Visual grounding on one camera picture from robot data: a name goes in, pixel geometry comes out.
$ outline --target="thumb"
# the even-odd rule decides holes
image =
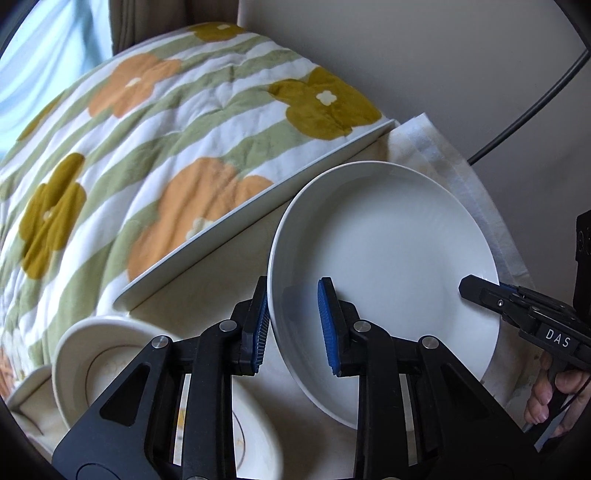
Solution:
[[[562,393],[576,393],[584,385],[588,377],[589,374],[581,372],[581,370],[569,370],[556,375],[554,383]]]

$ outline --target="green and white striped fabric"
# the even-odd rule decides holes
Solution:
[[[150,39],[89,72],[0,166],[0,355],[15,380],[187,238],[386,121],[231,24]]]

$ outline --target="wall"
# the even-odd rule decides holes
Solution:
[[[404,121],[427,112],[469,157],[583,44],[551,0],[243,0],[252,31],[322,64]],[[591,209],[591,66],[475,170],[537,288],[572,299],[574,222]]]

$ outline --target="light blue sheer curtain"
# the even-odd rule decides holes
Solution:
[[[111,56],[107,0],[40,0],[0,59],[0,159],[47,103]]]

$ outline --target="human hand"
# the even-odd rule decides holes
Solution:
[[[543,423],[548,419],[548,403],[552,399],[552,385],[548,380],[548,370],[552,365],[552,357],[544,352],[540,357],[542,366],[538,379],[531,389],[530,399],[525,406],[524,418],[527,423]],[[574,394],[585,384],[589,374],[581,370],[569,370],[556,375],[554,381],[556,388],[562,393]],[[567,433],[579,419],[584,408],[591,397],[591,384],[589,384],[580,395],[575,398],[566,415],[556,427],[552,437],[559,437]]]

